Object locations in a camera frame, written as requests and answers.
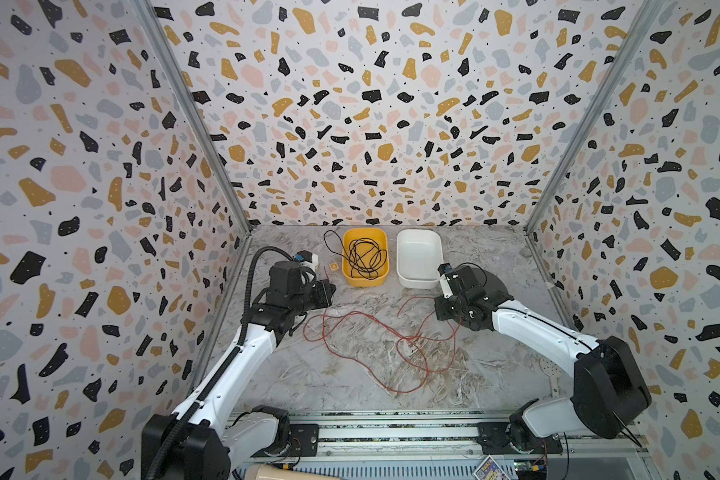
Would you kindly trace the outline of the black cable spool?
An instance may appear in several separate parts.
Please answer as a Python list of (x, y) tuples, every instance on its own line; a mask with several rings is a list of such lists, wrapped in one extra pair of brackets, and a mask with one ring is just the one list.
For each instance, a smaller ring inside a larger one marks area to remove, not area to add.
[(494, 304), (501, 304), (511, 297), (505, 284), (494, 274), (484, 271), (483, 289), (486, 297)]

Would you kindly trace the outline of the colourful sticker card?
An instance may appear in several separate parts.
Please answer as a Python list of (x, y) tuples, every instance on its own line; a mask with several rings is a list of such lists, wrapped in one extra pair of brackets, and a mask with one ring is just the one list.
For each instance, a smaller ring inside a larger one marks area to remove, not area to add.
[(492, 456), (485, 457), (472, 473), (475, 480), (509, 480), (501, 464)]

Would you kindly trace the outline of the beige cylinder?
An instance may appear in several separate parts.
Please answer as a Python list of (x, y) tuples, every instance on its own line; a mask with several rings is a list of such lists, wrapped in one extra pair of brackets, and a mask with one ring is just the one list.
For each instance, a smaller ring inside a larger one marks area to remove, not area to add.
[(245, 480), (339, 480), (338, 477), (285, 470), (273, 465), (257, 464), (250, 467)]

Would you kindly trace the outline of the white plastic bin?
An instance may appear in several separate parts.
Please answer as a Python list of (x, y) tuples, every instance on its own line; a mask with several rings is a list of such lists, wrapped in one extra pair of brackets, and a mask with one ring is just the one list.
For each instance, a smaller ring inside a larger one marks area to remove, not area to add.
[(441, 237), (433, 231), (405, 229), (396, 238), (396, 273), (409, 289), (435, 289), (438, 267), (444, 262)]

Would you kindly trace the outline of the aluminium mounting rail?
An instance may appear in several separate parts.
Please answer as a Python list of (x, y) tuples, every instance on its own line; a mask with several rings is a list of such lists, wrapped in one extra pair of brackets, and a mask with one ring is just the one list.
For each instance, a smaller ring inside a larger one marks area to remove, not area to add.
[(542, 455), (484, 455), (476, 442), (480, 422), (509, 422), (503, 413), (480, 411), (354, 411), (291, 415), (292, 424), (317, 423), (320, 427), (317, 455), (295, 463), (310, 462), (411, 462), (415, 466), (435, 462), (465, 461), (485, 456), (509, 460), (547, 458), (645, 458), (646, 448), (627, 437), (597, 438), (591, 434), (557, 434), (564, 452)]

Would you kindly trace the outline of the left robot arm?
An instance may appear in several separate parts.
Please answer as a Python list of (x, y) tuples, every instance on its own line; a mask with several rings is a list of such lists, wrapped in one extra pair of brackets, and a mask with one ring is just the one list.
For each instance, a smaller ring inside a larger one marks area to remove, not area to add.
[(141, 434), (144, 479), (229, 479), (259, 458), (298, 463), (315, 455), (319, 427), (293, 425), (284, 409), (233, 409), (259, 368), (311, 311), (332, 304), (336, 287), (317, 275), (317, 254), (276, 248), (281, 260), (258, 295), (246, 280), (241, 326), (224, 355), (170, 414), (155, 414)]

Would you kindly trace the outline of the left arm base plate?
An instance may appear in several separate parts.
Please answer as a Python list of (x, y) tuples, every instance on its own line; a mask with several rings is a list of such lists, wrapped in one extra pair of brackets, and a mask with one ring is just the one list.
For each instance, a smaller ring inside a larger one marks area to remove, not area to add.
[(256, 451), (253, 458), (275, 461), (285, 458), (315, 457), (320, 427), (317, 423), (296, 423), (279, 426), (274, 442)]

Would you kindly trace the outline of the yellow plastic bin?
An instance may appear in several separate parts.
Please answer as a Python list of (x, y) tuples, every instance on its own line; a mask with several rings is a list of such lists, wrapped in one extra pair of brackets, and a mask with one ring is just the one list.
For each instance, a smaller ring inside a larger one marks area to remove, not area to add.
[(342, 273), (351, 287), (384, 284), (390, 271), (388, 240), (379, 228), (353, 228), (342, 237)]

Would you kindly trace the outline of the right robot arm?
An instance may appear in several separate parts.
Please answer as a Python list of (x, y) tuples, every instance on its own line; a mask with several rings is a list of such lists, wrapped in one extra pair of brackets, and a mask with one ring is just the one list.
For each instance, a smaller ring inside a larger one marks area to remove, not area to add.
[(437, 271), (442, 291), (434, 300), (438, 320), (513, 338), (573, 381), (571, 396), (530, 400), (511, 415), (506, 435), (515, 450), (529, 451), (535, 441), (557, 434), (638, 440), (629, 426), (652, 399), (623, 340), (598, 339), (553, 322), (515, 299), (496, 275), (475, 264), (443, 263)]

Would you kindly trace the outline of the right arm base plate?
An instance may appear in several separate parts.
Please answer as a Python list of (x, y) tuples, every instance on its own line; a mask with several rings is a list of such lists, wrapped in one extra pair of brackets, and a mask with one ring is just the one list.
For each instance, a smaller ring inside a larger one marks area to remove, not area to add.
[(484, 455), (542, 455), (562, 454), (563, 445), (554, 436), (538, 438), (510, 433), (509, 422), (480, 422), (477, 424), (476, 442)]

